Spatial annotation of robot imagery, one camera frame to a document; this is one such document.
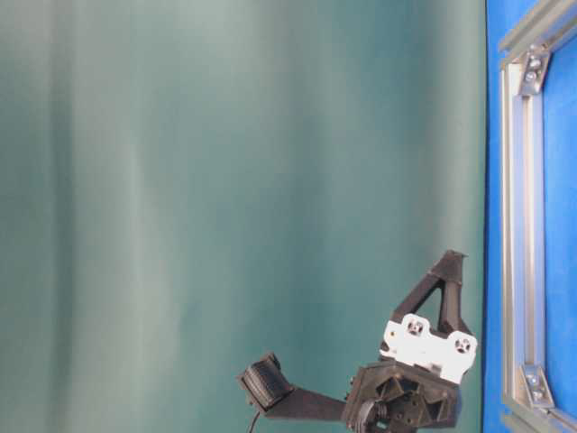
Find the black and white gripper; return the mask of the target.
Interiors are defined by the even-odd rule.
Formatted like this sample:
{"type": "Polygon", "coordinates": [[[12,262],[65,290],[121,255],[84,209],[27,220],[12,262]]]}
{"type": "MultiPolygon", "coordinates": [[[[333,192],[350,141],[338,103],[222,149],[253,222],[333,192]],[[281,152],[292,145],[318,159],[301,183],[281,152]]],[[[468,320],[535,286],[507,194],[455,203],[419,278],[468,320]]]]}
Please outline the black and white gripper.
{"type": "Polygon", "coordinates": [[[393,311],[381,360],[359,368],[344,407],[354,432],[452,428],[461,411],[460,384],[472,368],[477,339],[461,315],[464,253],[447,250],[393,311]],[[416,313],[441,291],[437,326],[416,313]]]}

